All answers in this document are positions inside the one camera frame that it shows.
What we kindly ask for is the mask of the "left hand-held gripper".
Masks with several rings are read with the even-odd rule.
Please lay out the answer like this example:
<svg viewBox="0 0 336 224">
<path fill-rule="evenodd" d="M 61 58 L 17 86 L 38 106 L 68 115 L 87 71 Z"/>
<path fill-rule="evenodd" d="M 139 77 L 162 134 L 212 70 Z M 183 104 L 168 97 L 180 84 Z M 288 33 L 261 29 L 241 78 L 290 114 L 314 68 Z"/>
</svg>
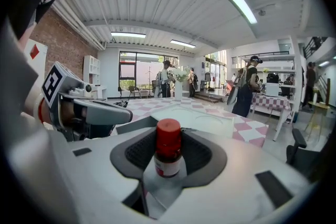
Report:
<svg viewBox="0 0 336 224">
<path fill-rule="evenodd" d="M 68 142 L 107 137 L 116 125 L 129 123 L 133 118 L 133 113 L 126 108 L 90 100 L 90 84 L 83 82 L 58 61 L 49 71 L 41 91 L 48 104 L 53 127 L 61 132 Z M 87 102 L 86 123 L 80 118 L 75 118 L 74 126 L 64 126 L 61 120 L 63 99 L 69 102 L 74 102 L 75 99 L 90 100 Z"/>
</svg>

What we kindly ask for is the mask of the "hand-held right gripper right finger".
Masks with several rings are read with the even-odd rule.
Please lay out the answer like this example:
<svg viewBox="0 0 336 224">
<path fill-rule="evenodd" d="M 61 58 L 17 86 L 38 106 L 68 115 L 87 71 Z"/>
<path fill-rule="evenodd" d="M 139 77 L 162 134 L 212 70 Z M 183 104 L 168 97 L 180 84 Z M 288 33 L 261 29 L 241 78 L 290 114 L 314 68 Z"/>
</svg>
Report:
<svg viewBox="0 0 336 224">
<path fill-rule="evenodd" d="M 161 223 L 284 223 L 312 186 L 261 148 L 200 131 L 182 133 L 187 175 Z"/>
</svg>

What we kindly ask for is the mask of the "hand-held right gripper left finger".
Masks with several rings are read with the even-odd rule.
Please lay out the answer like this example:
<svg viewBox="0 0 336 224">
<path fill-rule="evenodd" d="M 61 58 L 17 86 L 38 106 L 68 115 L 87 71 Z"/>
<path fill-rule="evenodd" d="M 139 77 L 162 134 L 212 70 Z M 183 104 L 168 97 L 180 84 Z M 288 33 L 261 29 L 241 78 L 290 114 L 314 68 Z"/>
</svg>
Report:
<svg viewBox="0 0 336 224">
<path fill-rule="evenodd" d="M 76 222 L 155 222 L 123 203 L 128 197 L 137 198 L 140 182 L 124 177 L 110 161 L 110 153 L 115 146 L 146 131 L 147 127 L 77 142 L 67 142 L 57 131 L 48 132 L 56 168 L 76 209 Z"/>
</svg>

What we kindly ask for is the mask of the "person's left hand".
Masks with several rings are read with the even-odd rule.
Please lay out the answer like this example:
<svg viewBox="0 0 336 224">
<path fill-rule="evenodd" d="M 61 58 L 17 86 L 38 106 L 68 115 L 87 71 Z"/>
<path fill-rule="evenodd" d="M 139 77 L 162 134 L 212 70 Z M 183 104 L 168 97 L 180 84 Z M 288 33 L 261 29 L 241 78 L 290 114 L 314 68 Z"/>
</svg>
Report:
<svg viewBox="0 0 336 224">
<path fill-rule="evenodd" d="M 69 125 L 74 119 L 85 119 L 87 108 L 70 101 L 61 101 L 60 118 L 63 125 Z"/>
</svg>

